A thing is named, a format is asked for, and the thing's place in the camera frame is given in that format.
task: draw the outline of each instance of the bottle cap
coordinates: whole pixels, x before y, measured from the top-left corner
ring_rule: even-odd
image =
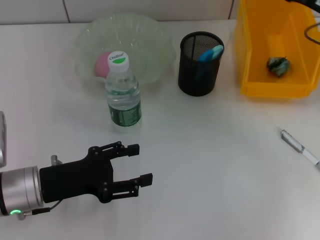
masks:
[[[113,73],[124,73],[129,69],[129,57],[124,51],[114,51],[108,57],[108,65]]]

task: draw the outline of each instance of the clear plastic bowl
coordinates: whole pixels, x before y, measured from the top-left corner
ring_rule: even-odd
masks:
[[[105,82],[95,76],[97,58],[104,52],[124,51],[140,84],[160,79],[176,59],[171,33],[157,21],[137,14],[115,14],[90,23],[72,48],[76,72],[83,80]]]

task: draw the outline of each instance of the pink ball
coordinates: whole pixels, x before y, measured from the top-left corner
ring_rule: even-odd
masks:
[[[102,53],[95,62],[94,73],[97,77],[106,78],[109,74],[108,57],[111,51]]]

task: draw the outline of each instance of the silver pen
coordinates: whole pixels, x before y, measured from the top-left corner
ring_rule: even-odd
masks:
[[[294,150],[302,154],[306,159],[310,160],[320,170],[318,158],[308,149],[306,149],[300,142],[298,142],[293,136],[291,136],[286,130],[281,131],[281,138]]]

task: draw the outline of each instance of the black mesh pencil holder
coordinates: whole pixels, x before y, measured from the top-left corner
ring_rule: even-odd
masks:
[[[198,59],[218,45],[225,47],[219,37],[205,31],[190,33],[182,39],[178,85],[183,92],[200,97],[214,89],[223,51],[211,61],[200,62]]]

